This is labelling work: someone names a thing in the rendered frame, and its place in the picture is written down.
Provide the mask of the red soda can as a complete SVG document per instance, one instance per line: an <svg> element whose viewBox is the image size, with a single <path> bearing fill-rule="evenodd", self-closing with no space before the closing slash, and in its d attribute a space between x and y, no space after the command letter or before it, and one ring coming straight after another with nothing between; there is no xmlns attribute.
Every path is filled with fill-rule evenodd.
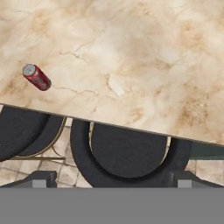
<svg viewBox="0 0 224 224"><path fill-rule="evenodd" d="M27 64L23 67L23 76L41 91L48 90L52 85L52 82L44 72L33 64Z"/></svg>

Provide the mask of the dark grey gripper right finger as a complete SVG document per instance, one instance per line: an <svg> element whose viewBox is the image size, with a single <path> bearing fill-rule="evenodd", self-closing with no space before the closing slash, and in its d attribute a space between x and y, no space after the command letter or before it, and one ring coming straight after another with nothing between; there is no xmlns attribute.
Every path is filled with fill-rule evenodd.
<svg viewBox="0 0 224 224"><path fill-rule="evenodd" d="M175 171L171 173L170 182L173 187L177 188L223 188L223 185L218 185L213 182L198 178L190 171Z"/></svg>

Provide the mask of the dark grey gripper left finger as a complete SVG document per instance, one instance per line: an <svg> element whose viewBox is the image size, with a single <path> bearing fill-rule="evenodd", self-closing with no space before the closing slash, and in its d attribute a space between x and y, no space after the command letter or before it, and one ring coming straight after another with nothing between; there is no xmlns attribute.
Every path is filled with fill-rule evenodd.
<svg viewBox="0 0 224 224"><path fill-rule="evenodd" d="M34 171L26 178L3 185L3 187L56 188L56 178L56 171Z"/></svg>

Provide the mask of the black round stool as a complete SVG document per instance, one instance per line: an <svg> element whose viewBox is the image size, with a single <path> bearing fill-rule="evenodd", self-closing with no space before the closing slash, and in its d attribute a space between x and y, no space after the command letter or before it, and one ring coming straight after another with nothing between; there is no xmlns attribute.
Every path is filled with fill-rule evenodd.
<svg viewBox="0 0 224 224"><path fill-rule="evenodd" d="M0 162L36 156L59 138L66 118L3 106L0 111Z"/></svg>
<svg viewBox="0 0 224 224"><path fill-rule="evenodd" d="M156 134L74 119L74 162L93 187L167 187L183 171L192 143Z"/></svg>

